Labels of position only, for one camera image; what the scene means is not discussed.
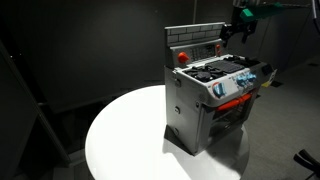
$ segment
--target round white table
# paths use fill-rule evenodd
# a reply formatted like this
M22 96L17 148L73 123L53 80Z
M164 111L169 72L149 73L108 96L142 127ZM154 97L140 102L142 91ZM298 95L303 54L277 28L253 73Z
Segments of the round white table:
M106 106L92 123L85 146L96 180L233 180L249 159L244 127L197 156L164 138L165 87L125 94Z

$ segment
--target floor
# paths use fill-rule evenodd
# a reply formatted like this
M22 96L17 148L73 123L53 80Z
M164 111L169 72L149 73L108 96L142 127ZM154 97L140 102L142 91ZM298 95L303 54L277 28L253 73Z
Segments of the floor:
M261 88L245 126L250 158L243 180L300 180L311 171L293 161L306 149L320 160L320 58L276 77L276 87ZM28 179L24 174L14 180ZM86 162L55 167L40 180L92 180Z

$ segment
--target dark background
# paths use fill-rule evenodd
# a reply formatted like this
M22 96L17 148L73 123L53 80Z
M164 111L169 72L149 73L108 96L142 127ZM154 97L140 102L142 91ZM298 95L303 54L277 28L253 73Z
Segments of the dark background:
M164 27L192 24L194 19L195 23L230 22L232 0L194 4L194 0L2 0L1 40L9 53L2 49L0 56L4 144L0 167L5 167L0 168L0 179L18 166L38 113L37 103L46 104L42 110L68 148L81 141L79 119L93 120L123 93L163 84ZM320 50L310 9L260 20L245 45L241 37L230 39L231 54L258 57L279 72L319 55ZM34 97L9 67L10 56ZM79 147L70 146L70 152Z

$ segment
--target metal machine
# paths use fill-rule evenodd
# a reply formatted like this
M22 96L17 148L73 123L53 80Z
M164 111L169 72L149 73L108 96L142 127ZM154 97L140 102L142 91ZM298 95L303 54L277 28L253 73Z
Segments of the metal machine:
M230 55L220 38L225 23L167 27L167 124L197 155L248 118L261 84L274 70Z

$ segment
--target knob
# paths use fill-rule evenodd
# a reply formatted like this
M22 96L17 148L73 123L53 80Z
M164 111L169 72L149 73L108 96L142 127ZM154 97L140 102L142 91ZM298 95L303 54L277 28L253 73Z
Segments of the knob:
M223 83L215 83L213 84L213 93L220 98L221 96L226 94L226 90Z
M237 84L241 87L245 86L247 84L247 77L246 76L238 76L237 77Z
M257 79L257 76L255 74L249 73L247 75L247 79L248 79L249 82L253 82L253 81L255 81Z
M180 63L185 63L188 60L189 60L189 57L185 52L181 52L181 53L178 54L178 61Z

